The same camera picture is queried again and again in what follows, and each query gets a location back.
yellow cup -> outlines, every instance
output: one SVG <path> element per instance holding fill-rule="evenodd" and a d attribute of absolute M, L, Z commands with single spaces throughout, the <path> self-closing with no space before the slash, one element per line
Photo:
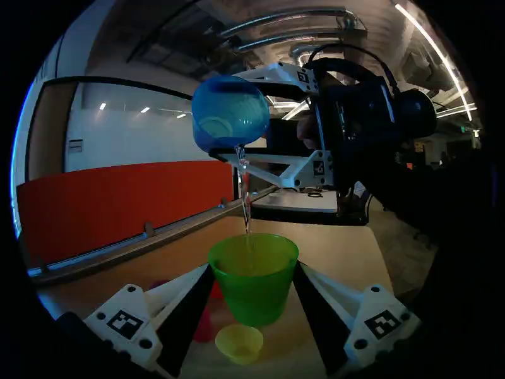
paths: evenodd
<path fill-rule="evenodd" d="M 232 362 L 249 364 L 259 356 L 263 334 L 256 328 L 242 324 L 229 325 L 217 333 L 216 346 Z"/>

orange wall panel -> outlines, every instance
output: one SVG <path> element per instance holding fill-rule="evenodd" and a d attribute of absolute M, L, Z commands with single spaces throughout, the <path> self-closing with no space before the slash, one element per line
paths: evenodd
<path fill-rule="evenodd" d="M 20 220 L 32 259 L 70 258 L 167 225 L 233 199 L 222 162 L 134 164 L 67 172 L 18 186 Z"/>

fluorescent light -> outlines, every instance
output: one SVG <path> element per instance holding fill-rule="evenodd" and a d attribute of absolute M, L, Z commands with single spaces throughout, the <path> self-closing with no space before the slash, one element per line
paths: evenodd
<path fill-rule="evenodd" d="M 309 110 L 309 104 L 307 102 L 301 102 L 295 109 L 293 109 L 291 112 L 286 114 L 284 117 L 282 117 L 283 120 L 291 120 L 293 117 L 295 117 L 298 113 L 302 111 L 308 111 Z"/>
<path fill-rule="evenodd" d="M 417 22 L 417 20 L 409 12 L 407 12 L 405 9 L 403 9 L 403 7 L 399 4 L 396 4 L 395 8 L 398 11 L 400 11 L 400 13 L 403 14 L 410 22 L 413 23 L 413 25 L 416 27 L 416 29 L 421 32 L 421 34 L 426 39 L 426 41 L 428 41 L 428 43 L 431 45 L 431 47 L 435 50 L 437 55 L 440 57 L 442 63 L 444 64 L 444 66 L 447 69 L 447 72 L 449 73 L 451 79 L 453 80 L 454 85 L 458 89 L 458 93 L 461 97 L 461 100 L 463 101 L 463 106 L 465 107 L 465 112 L 466 112 L 466 115 L 468 116 L 468 120 L 471 121 L 472 115 L 470 114 L 470 111 L 471 111 L 470 106 L 466 102 L 465 95 L 463 93 L 463 90 L 461 89 L 461 85 L 458 81 L 458 78 L 454 74 L 454 71 L 451 68 L 451 64 L 449 63 L 448 59 L 444 56 L 444 54 L 442 54 L 442 51 L 437 46 L 435 41 L 433 41 L 433 38 L 430 37 L 430 35 L 426 32 L 426 30 L 423 29 L 423 27 L 420 25 L 420 23 Z"/>
<path fill-rule="evenodd" d="M 477 107 L 468 108 L 468 111 L 476 111 L 476 110 L 477 110 Z M 464 112 L 466 112 L 466 109 L 457 109 L 457 110 L 448 109 L 447 111 L 444 111 L 443 114 L 441 114 L 442 112 L 437 113 L 437 118 L 447 117 L 447 116 L 451 116 L 453 114 L 458 114 L 458 113 L 464 113 Z"/>
<path fill-rule="evenodd" d="M 468 104 L 468 106 L 469 106 L 469 107 L 474 107 L 474 105 L 475 105 L 475 103 L 469 103 L 469 104 Z M 456 109 L 463 109 L 463 108 L 465 108 L 465 106 L 464 106 L 464 105 L 459 105 L 459 106 L 454 107 L 454 108 L 444 109 L 443 111 L 440 111 L 440 112 L 438 112 L 437 114 L 442 114 L 442 113 L 444 113 L 444 112 L 449 112 L 449 111 L 453 111 L 453 110 L 456 110 Z"/>
<path fill-rule="evenodd" d="M 277 103 L 274 103 L 273 107 L 275 109 L 280 109 L 280 108 L 296 108 L 298 105 L 300 105 L 300 103 L 296 102 L 296 101 L 279 101 Z"/>

duct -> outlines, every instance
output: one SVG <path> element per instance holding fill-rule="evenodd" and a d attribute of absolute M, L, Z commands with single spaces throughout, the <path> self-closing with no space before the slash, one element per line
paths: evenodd
<path fill-rule="evenodd" d="M 321 44 L 302 44 L 291 48 L 289 56 L 299 65 L 302 66 L 302 57 L 310 55 L 312 51 L 321 47 Z M 340 47 L 328 47 L 325 51 L 328 54 L 342 53 L 343 49 Z"/>
<path fill-rule="evenodd" d="M 334 28 L 299 30 L 297 32 L 273 35 L 271 37 L 245 42 L 243 45 L 236 46 L 234 50 L 235 52 L 246 52 L 267 45 L 279 44 L 281 42 L 315 41 L 325 38 L 344 39 L 349 35 L 354 35 L 358 39 L 363 39 L 366 38 L 367 31 L 362 29 L 340 30 Z"/>
<path fill-rule="evenodd" d="M 252 18 L 243 23 L 232 26 L 226 30 L 223 30 L 218 34 L 221 38 L 231 37 L 243 30 L 250 29 L 253 27 L 258 27 L 260 25 L 266 25 L 271 23 L 278 23 L 287 20 L 293 20 L 296 18 L 305 18 L 310 16 L 335 16 L 342 17 L 345 22 L 345 29 L 353 29 L 356 27 L 359 21 L 361 25 L 366 29 L 365 25 L 356 17 L 352 12 L 346 10 L 345 8 L 303 8 L 303 9 L 290 9 L 286 11 L 281 11 L 277 13 L 272 13 L 270 15 L 260 16 Z"/>

green cup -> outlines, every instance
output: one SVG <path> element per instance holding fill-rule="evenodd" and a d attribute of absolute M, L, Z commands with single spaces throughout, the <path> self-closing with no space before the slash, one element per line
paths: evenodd
<path fill-rule="evenodd" d="M 209 264 L 235 319 L 250 327 L 282 314 L 298 259 L 298 247 L 274 234 L 244 234 L 212 247 Z"/>

